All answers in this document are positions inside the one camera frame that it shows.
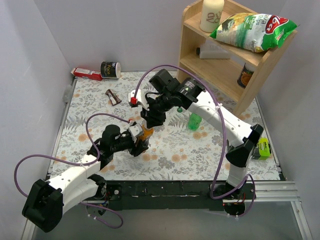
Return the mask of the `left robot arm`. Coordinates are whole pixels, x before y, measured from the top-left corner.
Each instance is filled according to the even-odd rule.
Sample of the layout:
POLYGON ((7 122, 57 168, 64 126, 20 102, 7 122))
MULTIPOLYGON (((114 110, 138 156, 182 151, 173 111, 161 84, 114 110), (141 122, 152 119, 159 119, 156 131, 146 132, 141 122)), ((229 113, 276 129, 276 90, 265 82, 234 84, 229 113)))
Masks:
POLYGON ((75 205, 88 198, 103 199, 108 192, 107 182, 98 172, 111 162, 114 153, 128 151, 136 157, 146 151, 153 132, 153 128, 138 123, 124 132, 117 125, 108 125, 77 166, 32 185, 22 215, 48 233, 75 205))

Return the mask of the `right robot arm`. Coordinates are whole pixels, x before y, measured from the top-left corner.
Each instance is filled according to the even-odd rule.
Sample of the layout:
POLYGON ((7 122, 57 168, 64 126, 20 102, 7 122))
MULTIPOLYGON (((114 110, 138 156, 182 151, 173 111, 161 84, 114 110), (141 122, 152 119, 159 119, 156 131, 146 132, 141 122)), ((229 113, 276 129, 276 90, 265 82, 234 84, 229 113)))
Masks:
POLYGON ((208 124, 220 131, 223 136, 221 159, 230 163, 229 174, 225 182, 225 193, 216 195, 215 187, 210 188, 210 197, 214 200, 229 196, 237 199, 245 192, 244 184, 249 178, 248 164, 259 142, 264 128, 250 125, 232 114, 218 103, 210 88, 194 74, 184 71, 189 77, 183 82, 162 66, 149 83, 156 89, 157 97, 149 98, 138 86, 129 95, 132 105, 142 105, 141 116, 148 127, 160 126, 165 122, 166 112, 180 107, 200 116, 208 124))

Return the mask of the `orange juice bottle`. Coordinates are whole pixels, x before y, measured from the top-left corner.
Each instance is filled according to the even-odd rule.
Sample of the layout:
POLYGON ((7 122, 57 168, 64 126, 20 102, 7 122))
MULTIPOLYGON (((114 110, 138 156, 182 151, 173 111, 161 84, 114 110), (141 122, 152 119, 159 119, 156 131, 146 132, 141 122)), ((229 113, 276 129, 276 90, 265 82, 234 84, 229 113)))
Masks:
POLYGON ((154 133, 154 128, 148 128, 146 124, 143 124, 141 128, 142 134, 138 137, 138 140, 142 141, 142 143, 147 146, 149 144, 150 137, 154 133))

